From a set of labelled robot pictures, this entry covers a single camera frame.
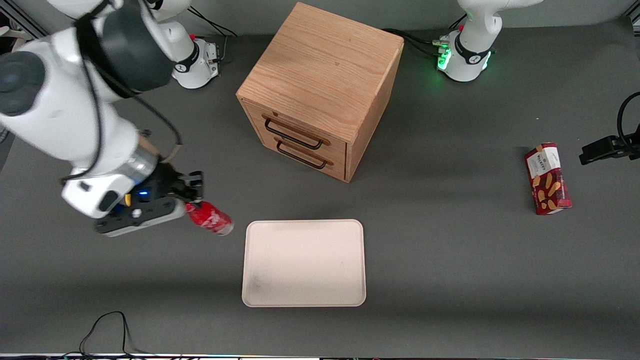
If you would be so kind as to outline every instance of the gray table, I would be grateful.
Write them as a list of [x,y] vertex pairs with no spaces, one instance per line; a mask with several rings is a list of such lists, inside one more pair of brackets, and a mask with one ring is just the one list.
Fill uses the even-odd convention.
[[[620,102],[640,86],[627,20],[507,29],[469,84],[407,47],[351,184],[259,143],[234,93],[268,42],[233,39],[222,77],[204,89],[144,95],[184,135],[175,165],[203,170],[207,198],[234,217],[226,238],[187,219],[103,238],[60,198],[69,166],[15,141],[0,174],[0,352],[74,350],[96,317],[120,309],[154,352],[640,357],[640,163],[578,159],[615,132]],[[118,108],[170,148],[145,110]],[[629,131],[639,115],[631,105]],[[547,141],[559,144],[575,207],[537,217],[522,153]],[[315,218],[363,223],[365,304],[243,305],[246,226]],[[107,319],[88,349],[118,352],[118,322]]]

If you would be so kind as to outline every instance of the cabinet top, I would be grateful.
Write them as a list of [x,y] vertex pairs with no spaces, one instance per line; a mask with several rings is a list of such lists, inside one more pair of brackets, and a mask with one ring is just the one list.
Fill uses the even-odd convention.
[[237,95],[353,142],[403,44],[298,3]]

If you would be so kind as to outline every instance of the black metal handle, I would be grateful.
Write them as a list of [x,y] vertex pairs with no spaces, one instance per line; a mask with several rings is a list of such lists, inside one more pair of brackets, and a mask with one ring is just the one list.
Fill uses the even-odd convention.
[[285,133],[283,133],[281,131],[273,129],[272,127],[269,127],[270,123],[271,123],[271,119],[269,119],[269,118],[267,118],[267,121],[264,122],[264,127],[266,127],[267,130],[270,133],[274,133],[276,135],[279,135],[279,136],[281,136],[281,137],[283,137],[283,138],[285,138],[285,139],[287,139],[287,140],[289,140],[291,142],[294,142],[294,143],[296,143],[296,144],[298,144],[300,146],[304,146],[304,147],[306,147],[308,149],[311,149],[311,150],[318,150],[318,149],[320,149],[320,146],[322,146],[322,140],[318,140],[318,144],[314,146],[314,145],[308,144],[308,143],[306,143],[304,141],[301,141],[301,140],[298,140],[296,138],[293,138],[293,137],[291,137],[291,136],[289,136],[289,135],[287,135],[287,134],[285,134]]
[[312,163],[312,162],[310,162],[310,161],[304,160],[303,158],[301,158],[301,157],[299,157],[299,156],[296,156],[296,155],[294,155],[294,154],[291,154],[289,151],[282,150],[282,149],[280,148],[280,146],[281,146],[281,145],[282,145],[282,142],[278,142],[278,145],[276,146],[276,149],[278,149],[278,151],[279,151],[281,154],[284,154],[284,155],[286,155],[286,156],[288,156],[288,157],[290,157],[290,158],[292,158],[292,159],[294,159],[294,160],[298,160],[298,161],[300,161],[301,163],[303,163],[303,164],[305,164],[305,165],[309,165],[309,166],[310,166],[310,167],[312,167],[312,168],[316,168],[316,169],[318,169],[318,170],[322,170],[322,169],[324,169],[324,167],[325,167],[325,166],[326,166],[326,164],[327,164],[327,161],[326,161],[326,160],[324,160],[324,161],[322,162],[322,165],[316,165],[316,164],[314,164],[314,163]]

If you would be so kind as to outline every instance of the white tray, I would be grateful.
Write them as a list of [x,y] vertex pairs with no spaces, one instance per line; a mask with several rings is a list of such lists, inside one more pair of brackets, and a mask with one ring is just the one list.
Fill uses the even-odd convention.
[[245,305],[360,306],[366,296],[359,221],[256,221],[247,227]]

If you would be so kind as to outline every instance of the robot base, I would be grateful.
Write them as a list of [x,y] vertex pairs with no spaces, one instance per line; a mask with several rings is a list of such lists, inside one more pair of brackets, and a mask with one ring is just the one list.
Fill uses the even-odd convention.
[[448,46],[446,48],[440,48],[441,55],[438,58],[438,70],[444,72],[455,81],[466,83],[475,80],[480,73],[486,69],[491,52],[489,52],[489,55],[484,59],[480,59],[477,64],[467,64],[464,56],[453,46],[458,34],[460,34],[460,32],[456,30],[440,37],[440,42],[448,44]]
[[194,40],[200,48],[200,56],[187,72],[173,70],[172,76],[187,89],[202,88],[220,74],[218,47],[202,39]]

